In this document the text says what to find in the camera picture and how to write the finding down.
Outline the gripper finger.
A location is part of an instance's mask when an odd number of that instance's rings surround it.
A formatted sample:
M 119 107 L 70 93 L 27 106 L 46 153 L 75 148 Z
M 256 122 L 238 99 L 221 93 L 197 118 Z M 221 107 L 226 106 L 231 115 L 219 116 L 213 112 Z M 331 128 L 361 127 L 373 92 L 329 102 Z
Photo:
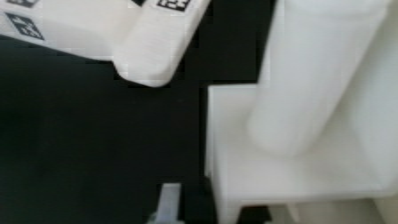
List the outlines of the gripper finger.
M 181 184 L 165 183 L 162 185 L 157 211 L 149 216 L 146 224 L 185 224 L 180 220 L 180 197 Z

